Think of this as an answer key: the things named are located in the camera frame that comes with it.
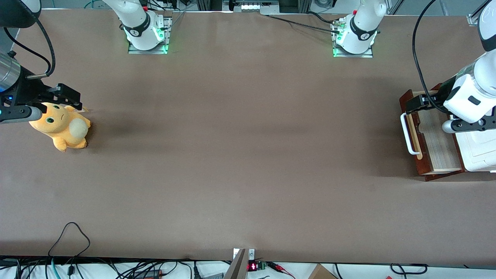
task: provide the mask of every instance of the black cable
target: black cable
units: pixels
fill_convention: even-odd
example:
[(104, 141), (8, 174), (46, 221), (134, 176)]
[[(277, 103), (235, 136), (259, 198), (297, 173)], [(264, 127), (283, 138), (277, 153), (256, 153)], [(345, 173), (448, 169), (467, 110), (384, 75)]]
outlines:
[(19, 260), (16, 260), (16, 262), (17, 262), (17, 268), (15, 269), (15, 279), (21, 279), (22, 277), (21, 262)]
[(147, 265), (151, 264), (153, 262), (153, 260), (146, 260), (144, 262), (139, 262), (135, 267), (133, 268), (130, 268), (124, 272), (122, 272), (122, 277), (124, 278), (131, 278), (132, 275), (134, 275), (134, 273), (140, 269), (140, 268), (143, 268), (143, 267), (146, 267)]
[(74, 272), (74, 267), (72, 266), (72, 262), (74, 262), (74, 259), (75, 257), (72, 257), (69, 261), (70, 261), (70, 265), (69, 267), (67, 268), (67, 275), (69, 275), (69, 279), (71, 278), (71, 276), (75, 273)]
[(429, 7), (436, 1), (437, 0), (431, 0), (429, 2), (429, 4), (427, 4), (427, 6), (424, 8), (424, 10), (420, 13), (419, 18), (417, 19), (417, 23), (415, 24), (415, 28), (413, 29), (413, 35), (412, 35), (412, 52), (413, 52), (413, 60), (415, 61), (415, 66), (417, 67), (417, 71), (419, 72), (420, 82), (422, 83), (422, 87), (424, 88), (424, 93), (426, 94), (427, 99), (429, 100), (431, 105), (433, 107), (435, 107), (437, 110), (439, 110), (440, 112), (450, 114), (450, 112), (448, 112), (445, 109), (440, 108), (437, 104), (434, 103), (434, 100), (432, 99), (431, 95), (429, 94), (429, 90), (427, 90), (426, 82), (424, 80), (424, 75), (422, 74), (422, 70), (420, 70), (419, 61), (417, 59), (417, 52), (415, 51), (415, 38), (417, 37), (417, 29), (419, 28), (420, 20), (422, 19), (422, 17), (426, 13), (427, 9), (429, 9)]
[(198, 267), (196, 266), (196, 261), (193, 261), (193, 270), (194, 270), (194, 279), (202, 279), (200, 275), (200, 271), (198, 271)]
[(114, 265), (114, 263), (112, 262), (112, 260), (110, 260), (110, 263), (109, 264), (107, 263), (107, 265), (109, 265), (113, 270), (116, 271), (117, 276), (118, 276), (119, 279), (123, 279), (123, 275), (121, 273), (119, 273), (119, 270), (117, 270), (116, 265)]
[(140, 276), (141, 274), (143, 275), (146, 275), (150, 270), (152, 270), (152, 268), (154, 268), (157, 264), (159, 263), (153, 263), (154, 260), (151, 260), (151, 262), (145, 264), (143, 267), (145, 269), (141, 270), (141, 271), (138, 271), (137, 269), (134, 271), (134, 273), (132, 274), (133, 278), (135, 277), (138, 277)]
[(339, 279), (343, 279), (343, 278), (341, 277), (341, 274), (339, 273), (338, 264), (334, 264), (334, 266), (336, 267), (336, 273), (338, 274)]
[(116, 277), (116, 279), (118, 279), (119, 277), (120, 278), (124, 278), (124, 279), (125, 278), (129, 278), (129, 275), (128, 274), (129, 274), (129, 270), (123, 271), (121, 274), (119, 274), (119, 276)]
[(321, 17), (321, 16), (320, 16), (320, 14), (318, 14), (318, 13), (316, 13), (316, 12), (314, 12), (314, 11), (311, 11), (311, 10), (309, 10), (307, 13), (308, 13), (308, 14), (313, 14), (313, 15), (315, 15), (316, 17), (318, 17), (318, 19), (322, 20), (322, 21), (323, 21), (323, 22), (325, 22), (325, 23), (329, 23), (329, 24), (332, 24), (334, 21), (339, 20), (339, 18), (338, 18), (338, 19), (335, 19), (335, 20), (327, 20), (327, 19), (325, 19), (325, 18)]
[(20, 269), (19, 278), (21, 278), (22, 275), (24, 274), (25, 270), (30, 271), (29, 267), (31, 266), (32, 262), (23, 262), (23, 260), (16, 260), (16, 261), (18, 262), (17, 269)]
[(162, 8), (162, 9), (164, 9), (162, 6), (158, 5), (158, 3), (157, 3), (155, 0), (152, 0), (152, 1), (155, 3), (155, 5), (156, 5), (157, 7), (160, 7), (160, 8)]
[(185, 264), (183, 262), (178, 262), (178, 263), (189, 267), (189, 279), (193, 279), (193, 269), (188, 264)]
[(15, 266), (17, 266), (17, 264), (12, 265), (12, 266), (4, 266), (4, 267), (1, 267), (1, 268), (0, 268), (0, 270), (9, 269), (9, 268), (13, 268), (13, 267), (15, 267)]
[(174, 269), (176, 269), (176, 267), (178, 267), (178, 262), (176, 262), (176, 265), (169, 272), (162, 274), (162, 276), (169, 275), (172, 271), (174, 271)]
[(26, 278), (25, 278), (25, 279), (29, 279), (29, 278), (31, 277), (31, 273), (34, 271), (34, 269), (36, 268), (36, 266), (38, 265), (38, 263), (39, 263), (40, 261), (41, 261), (41, 260), (36, 261), (36, 263), (33, 265), (33, 269), (31, 269), (31, 270), (30, 270), (30, 269), (28, 268), (28, 275), (26, 276)]
[(274, 262), (265, 262), (267, 264), (267, 266), (269, 268), (271, 268), (273, 271), (275, 272), (279, 272), (279, 273), (282, 273), (281, 270), (277, 269), (277, 264), (275, 264)]
[(303, 26), (303, 27), (307, 27), (307, 28), (312, 28), (312, 29), (316, 29), (316, 30), (322, 30), (322, 31), (326, 31), (326, 32), (336, 33), (336, 34), (339, 33), (339, 31), (337, 31), (337, 30), (331, 30), (331, 29), (325, 29), (325, 28), (320, 28), (320, 27), (316, 27), (316, 26), (306, 25), (306, 24), (303, 24), (303, 23), (299, 23), (299, 22), (295, 22), (295, 21), (291, 21), (291, 20), (287, 20), (287, 19), (283, 19), (283, 18), (280, 18), (280, 17), (271, 16), (271, 15), (266, 15), (266, 16), (267, 17), (270, 17), (270, 18), (274, 18), (274, 19), (279, 19), (279, 20), (282, 20), (282, 21), (286, 21), (288, 23), (292, 23), (292, 24)]
[(26, 47), (25, 45), (19, 43), (11, 34), (10, 32), (8, 31), (8, 29), (6, 27), (3, 28), (5, 34), (7, 35), (7, 37), (13, 42), (15, 43), (16, 45), (22, 47), (23, 49), (27, 50), (28, 52), (30, 52), (31, 54), (34, 54), (36, 56), (38, 56), (39, 58), (43, 59), (43, 61), (45, 61), (47, 63), (47, 70), (45, 72), (49, 72), (50, 69), (52, 68), (52, 64), (50, 63), (50, 61), (48, 61), (48, 59), (46, 57), (44, 57), (43, 55), (35, 52), (34, 50)]
[[(136, 278), (136, 277), (140, 276), (141, 274), (143, 274), (143, 275), (145, 276), (145, 275), (147, 275), (147, 274), (148, 274), (148, 272), (150, 272), (152, 269), (154, 269), (154, 268), (155, 268), (155, 266), (160, 265), (160, 267), (158, 268), (158, 269), (160, 270), (160, 269), (162, 268), (162, 265), (163, 265), (164, 263), (169, 263), (169, 262), (174, 262), (174, 261), (176, 261), (176, 260), (165, 260), (165, 261), (159, 261), (159, 262), (152, 263), (152, 265), (151, 265), (151, 266), (149, 266), (149, 267), (145, 268), (145, 269), (144, 269), (144, 270), (142, 270), (142, 271), (139, 271), (139, 272), (138, 272), (138, 271), (136, 271), (136, 270), (135, 270), (135, 271), (132, 273), (132, 277), (133, 277), (133, 278)], [(173, 271), (173, 270), (177, 267), (177, 265), (178, 265), (178, 262), (176, 261), (176, 265), (175, 265), (175, 266), (174, 266), (174, 267), (173, 267), (173, 268), (172, 268), (172, 269), (171, 269), (168, 273), (162, 274), (162, 276), (165, 276), (165, 275), (167, 275), (167, 274), (171, 273), (171, 272), (172, 272), (172, 271)]]
[(48, 262), (50, 257), (47, 257), (45, 260), (45, 278), (48, 279)]
[(81, 277), (81, 279), (84, 279), (83, 274), (81, 274), (81, 271), (79, 270), (79, 266), (77, 265), (77, 263), (75, 265), (76, 265), (77, 273), (79, 273), (79, 276)]
[[(401, 269), (401, 272), (398, 272), (396, 270), (394, 270), (394, 267), (399, 267)], [(406, 275), (422, 275), (424, 273), (427, 272), (427, 265), (421, 265), (422, 267), (424, 267), (424, 270), (420, 271), (420, 272), (405, 272), (405, 270), (403, 269), (403, 267), (401, 266), (401, 264), (390, 264), (389, 265), (389, 268), (391, 269), (392, 272), (398, 274), (398, 275), (403, 275), (405, 279), (406, 278)]]
[(52, 42), (50, 41), (50, 38), (48, 37), (47, 31), (41, 24), (40, 20), (38, 19), (37, 16), (24, 4), (23, 1), (17, 0), (17, 2), (31, 15), (31, 17), (36, 21), (38, 26), (40, 27), (41, 32), (43, 33), (43, 36), (45, 37), (45, 40), (47, 40), (48, 48), (50, 49), (50, 55), (52, 56), (52, 65), (50, 67), (50, 70), (45, 73), (46, 76), (50, 76), (53, 74), (55, 71), (55, 51), (54, 47), (52, 46)]
[(81, 252), (77, 253), (73, 258), (75, 257), (79, 257), (79, 255), (81, 255), (82, 253), (84, 253), (84, 251), (88, 250), (88, 248), (90, 248), (90, 245), (91, 245), (91, 241), (89, 239), (89, 237), (81, 230), (81, 227), (79, 227), (79, 225), (76, 223), (76, 222), (69, 222), (67, 224), (65, 224), (65, 226), (63, 227), (62, 229), (62, 232), (59, 236), (59, 238), (57, 239), (57, 241), (52, 245), (52, 247), (50, 248), (50, 250), (48, 250), (48, 256), (49, 257), (53, 257), (52, 255), (50, 255), (50, 252), (52, 251), (52, 249), (59, 243), (60, 239), (62, 238), (62, 235), (63, 235), (63, 232), (65, 231), (65, 229), (67, 228), (67, 226), (69, 226), (70, 224), (74, 224), (77, 229), (79, 230), (79, 232), (84, 236), (84, 238), (86, 238), (86, 240), (88, 241), (88, 245), (86, 246), (86, 248), (84, 248)]

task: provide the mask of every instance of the plush toy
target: plush toy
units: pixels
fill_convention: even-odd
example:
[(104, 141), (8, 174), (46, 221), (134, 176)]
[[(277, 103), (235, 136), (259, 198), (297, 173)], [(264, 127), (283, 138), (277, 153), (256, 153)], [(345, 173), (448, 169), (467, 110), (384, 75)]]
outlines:
[(47, 106), (47, 113), (36, 121), (30, 121), (29, 124), (51, 137), (55, 147), (62, 152), (65, 152), (67, 147), (85, 148), (87, 143), (84, 137), (91, 122), (75, 112), (76, 109), (71, 106), (43, 104)]

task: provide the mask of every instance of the metal frame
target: metal frame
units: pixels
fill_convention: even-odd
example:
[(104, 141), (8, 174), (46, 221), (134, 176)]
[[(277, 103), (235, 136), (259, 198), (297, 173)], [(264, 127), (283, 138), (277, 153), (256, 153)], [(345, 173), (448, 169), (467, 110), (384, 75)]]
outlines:
[(470, 26), (477, 25), (477, 23), (479, 22), (479, 16), (481, 15), (482, 10), (489, 3), (489, 1), (491, 0), (485, 0), (484, 3), (482, 3), (475, 11), (467, 15), (467, 22)]
[(405, 0), (396, 0), (395, 4), (393, 2), (394, 0), (386, 0), (387, 14), (396, 14)]
[[(236, 257), (236, 255), (240, 250), (241, 250), (240, 248), (233, 249), (233, 259)], [(248, 249), (248, 260), (250, 261), (255, 260), (255, 249)]]
[(236, 257), (229, 266), (224, 279), (246, 279), (249, 258), (250, 252), (248, 249), (239, 249), (236, 253)]

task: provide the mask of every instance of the cable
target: cable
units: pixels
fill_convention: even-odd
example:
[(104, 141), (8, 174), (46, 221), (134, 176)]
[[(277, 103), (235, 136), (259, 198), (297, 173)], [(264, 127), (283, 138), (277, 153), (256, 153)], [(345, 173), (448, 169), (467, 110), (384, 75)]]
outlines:
[(116, 279), (119, 279), (119, 278), (121, 278), (121, 279), (122, 278), (124, 278), (124, 279), (133, 278), (133, 277), (139, 276), (140, 274), (146, 274), (146, 273), (148, 273), (148, 271), (150, 271), (156, 265), (161, 265), (162, 266), (162, 264), (164, 264), (164, 263), (176, 262), (176, 265), (168, 273), (162, 275), (162, 276), (165, 276), (165, 275), (171, 273), (177, 267), (178, 261), (188, 261), (188, 260), (189, 259), (179, 259), (179, 260), (164, 260), (164, 261), (158, 261), (158, 262), (154, 262), (153, 259), (152, 260), (146, 260), (144, 262), (139, 262), (133, 268), (130, 268), (130, 269), (128, 269), (128, 270), (126, 270), (126, 271), (124, 271), (122, 273), (118, 273), (119, 276), (117, 276)]
[(178, 262), (176, 262), (176, 265), (169, 272), (162, 274), (162, 276), (170, 274), (172, 271), (174, 271), (174, 269), (176, 269), (176, 267), (178, 267)]
[(318, 19), (322, 20), (322, 21), (323, 21), (323, 22), (325, 22), (325, 23), (329, 23), (329, 24), (332, 24), (334, 21), (339, 20), (339, 18), (338, 18), (338, 19), (335, 19), (335, 20), (327, 20), (327, 19), (325, 19), (325, 18), (321, 17), (321, 16), (320, 16), (320, 14), (318, 14), (318, 13), (316, 13), (316, 12), (313, 12), (313, 11), (311, 11), (311, 10), (309, 10), (307, 13), (308, 13), (308, 14), (313, 14), (313, 15), (315, 15), (316, 17), (318, 17)]
[(291, 276), (293, 279), (296, 279), (289, 271), (287, 271), (286, 269), (284, 269), (284, 267), (274, 263), (274, 262), (265, 262), (267, 263), (267, 266), (270, 267), (271, 269), (279, 272), (279, 273), (282, 273), (282, 274), (286, 274), (286, 275), (289, 275)]
[(161, 8), (162, 10), (165, 10), (165, 9), (174, 9), (173, 7), (162, 7), (160, 5), (158, 5), (158, 3), (155, 1), (155, 0), (152, 0), (154, 2), (154, 4), (150, 3), (150, 1), (146, 1), (148, 4), (150, 5), (153, 5), (153, 6), (156, 6), (156, 7), (159, 7)]
[(63, 232), (65, 231), (65, 229), (67, 228), (67, 226), (69, 226), (70, 224), (74, 224), (76, 225), (77, 229), (79, 230), (79, 232), (84, 236), (84, 238), (86, 238), (86, 240), (88, 241), (88, 245), (86, 246), (86, 248), (84, 248), (81, 252), (77, 253), (75, 257), (79, 257), (79, 255), (81, 255), (84, 251), (88, 250), (88, 248), (90, 248), (90, 245), (91, 245), (91, 241), (89, 239), (89, 237), (81, 230), (81, 227), (79, 227), (79, 225), (76, 223), (76, 222), (69, 222), (67, 224), (65, 224), (65, 226), (63, 227), (62, 229), (62, 232), (59, 236), (59, 238), (57, 239), (57, 241), (52, 245), (52, 247), (50, 248), (50, 250), (48, 250), (48, 256), (49, 257), (53, 257), (52, 255), (50, 255), (50, 252), (52, 251), (52, 249), (59, 243), (60, 239), (62, 238), (62, 235), (63, 235)]
[(431, 0), (429, 4), (427, 4), (427, 6), (424, 8), (424, 10), (420, 13), (419, 18), (417, 19), (417, 23), (415, 24), (415, 28), (413, 29), (413, 35), (412, 35), (412, 52), (413, 52), (413, 60), (415, 61), (415, 66), (417, 67), (417, 71), (419, 72), (420, 82), (422, 83), (422, 87), (424, 88), (424, 93), (426, 94), (429, 103), (440, 112), (450, 114), (450, 112), (440, 108), (437, 104), (434, 103), (434, 100), (432, 99), (431, 95), (429, 94), (429, 91), (427, 90), (426, 82), (424, 80), (424, 75), (422, 74), (422, 70), (420, 70), (419, 61), (417, 59), (417, 52), (415, 51), (415, 38), (417, 37), (417, 29), (419, 28), (420, 20), (426, 13), (427, 9), (429, 9), (429, 7), (436, 1), (437, 0)]
[(307, 28), (312, 28), (312, 29), (327, 31), (327, 32), (336, 33), (336, 34), (339, 33), (339, 31), (337, 31), (337, 30), (331, 30), (331, 29), (325, 29), (325, 28), (315, 27), (315, 26), (311, 26), (311, 25), (306, 25), (306, 24), (303, 24), (303, 23), (299, 23), (299, 22), (295, 22), (295, 21), (291, 21), (291, 20), (287, 20), (287, 19), (283, 19), (283, 18), (280, 18), (280, 17), (271, 16), (271, 15), (266, 15), (266, 16), (267, 17), (270, 17), (270, 18), (274, 18), (274, 19), (279, 19), (279, 20), (282, 20), (282, 21), (286, 21), (288, 23), (293, 23), (293, 24), (296, 24), (296, 25), (304, 26), (304, 27), (307, 27)]
[(39, 53), (35, 52), (34, 50), (32, 50), (32, 49), (30, 49), (30, 48), (28, 48), (28, 47), (26, 47), (25, 45), (23, 45), (23, 44), (19, 43), (19, 42), (18, 42), (18, 41), (17, 41), (17, 40), (16, 40), (16, 39), (15, 39), (15, 38), (14, 38), (14, 37), (10, 34), (10, 32), (8, 31), (8, 29), (7, 29), (6, 27), (4, 27), (4, 28), (3, 28), (3, 31), (5, 32), (5, 34), (7, 35), (7, 37), (8, 37), (8, 38), (9, 38), (9, 39), (13, 42), (13, 43), (15, 43), (16, 45), (18, 45), (18, 46), (22, 47), (23, 49), (27, 50), (28, 52), (30, 52), (30, 53), (32, 53), (32, 54), (34, 54), (34, 55), (38, 56), (39, 58), (43, 59), (43, 61), (45, 61), (45, 62), (47, 63), (47, 65), (48, 65), (48, 68), (47, 68), (47, 70), (46, 70), (45, 72), (50, 71), (50, 69), (52, 68), (52, 64), (50, 64), (50, 61), (48, 61), (48, 59), (47, 59), (46, 57), (44, 57), (43, 55), (41, 55), (41, 54), (39, 54)]
[(203, 279), (198, 271), (198, 267), (196, 266), (196, 261), (193, 261), (193, 270), (194, 270), (194, 279)]
[[(394, 266), (399, 267), (401, 269), (401, 272), (394, 270)], [(392, 272), (394, 272), (398, 275), (403, 275), (404, 278), (407, 279), (406, 275), (422, 275), (422, 274), (426, 273), (427, 272), (427, 265), (421, 265), (421, 266), (424, 267), (424, 270), (422, 270), (420, 272), (405, 272), (405, 270), (403, 269), (403, 267), (400, 264), (390, 264), (389, 268), (391, 269)]]
[(15, 267), (16, 265), (11, 265), (11, 266), (4, 266), (4, 267), (1, 267), (0, 270), (4, 270), (4, 269), (9, 269), (9, 268), (13, 268)]
[(110, 263), (107, 264), (107, 265), (109, 265), (117, 273), (117, 276), (118, 276), (119, 279), (122, 279), (123, 278), (123, 275), (119, 273), (119, 270), (117, 270), (117, 268), (114, 265), (114, 263), (112, 262), (112, 260), (110, 260)]
[(34, 265), (33, 265), (33, 269), (29, 270), (29, 265), (28, 265), (28, 275), (26, 276), (25, 279), (29, 279), (31, 277), (31, 273), (34, 271), (35, 267), (38, 265), (38, 263), (40, 262), (41, 260), (38, 260)]
[(19, 260), (16, 260), (17, 262), (17, 267), (15, 269), (15, 279), (21, 279), (22, 277), (22, 269), (21, 269), (21, 263)]
[(77, 273), (79, 273), (79, 276), (81, 277), (81, 279), (84, 279), (83, 274), (81, 274), (81, 271), (79, 270), (79, 266), (77, 265), (77, 263), (75, 265), (76, 265)]
[(52, 269), (54, 270), (55, 277), (57, 277), (57, 279), (61, 279), (59, 273), (57, 272), (57, 269), (55, 268), (55, 262), (53, 258), (52, 258)]
[(47, 40), (48, 48), (50, 49), (50, 55), (52, 56), (52, 66), (50, 67), (50, 70), (48, 72), (45, 72), (45, 74), (43, 74), (43, 75), (28, 76), (28, 79), (29, 78), (44, 78), (44, 77), (50, 76), (55, 71), (55, 51), (54, 51), (54, 47), (52, 46), (52, 42), (50, 41), (50, 38), (48, 37), (47, 31), (45, 30), (45, 28), (41, 24), (38, 17), (35, 16), (35, 14), (26, 6), (26, 4), (24, 4), (24, 2), (22, 0), (17, 0), (17, 2), (31, 15), (31, 17), (36, 21), (36, 23), (40, 27), (40, 30), (43, 33), (43, 36), (45, 37), (45, 40)]
[(188, 264), (185, 264), (185, 263), (182, 263), (182, 262), (178, 262), (178, 263), (189, 267), (189, 279), (193, 279), (193, 269)]
[(49, 257), (47, 257), (47, 259), (45, 260), (45, 278), (48, 279), (48, 259)]
[(179, 21), (179, 19), (180, 19), (182, 16), (184, 16), (184, 13), (186, 12), (186, 10), (187, 10), (188, 8), (189, 8), (188, 6), (186, 6), (186, 7), (185, 7), (185, 9), (183, 10), (183, 12), (182, 12), (182, 13), (178, 16), (178, 18), (176, 18), (176, 20), (174, 20), (174, 21), (172, 22), (172, 24), (171, 24), (171, 27), (170, 27), (170, 28), (172, 28), (172, 26), (174, 26), (174, 24), (175, 24), (176, 22), (178, 22), (178, 21)]
[(341, 277), (341, 274), (339, 273), (338, 264), (334, 264), (334, 266), (336, 267), (336, 273), (338, 274), (339, 279), (343, 279), (343, 278)]
[(91, 0), (90, 2), (86, 3), (86, 5), (84, 5), (83, 9), (86, 9), (86, 7), (88, 7), (88, 5), (92, 5), (94, 2), (96, 1), (101, 1), (101, 0)]

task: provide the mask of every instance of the drawer handle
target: drawer handle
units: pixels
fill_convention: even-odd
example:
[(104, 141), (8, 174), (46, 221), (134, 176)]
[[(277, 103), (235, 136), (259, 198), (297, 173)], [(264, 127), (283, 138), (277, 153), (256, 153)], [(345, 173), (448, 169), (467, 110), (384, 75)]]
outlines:
[(400, 116), (401, 126), (403, 127), (403, 135), (405, 136), (406, 147), (408, 152), (412, 155), (419, 155), (420, 152), (415, 152), (412, 147), (412, 142), (410, 141), (410, 136), (408, 134), (408, 127), (406, 126), (406, 112)]

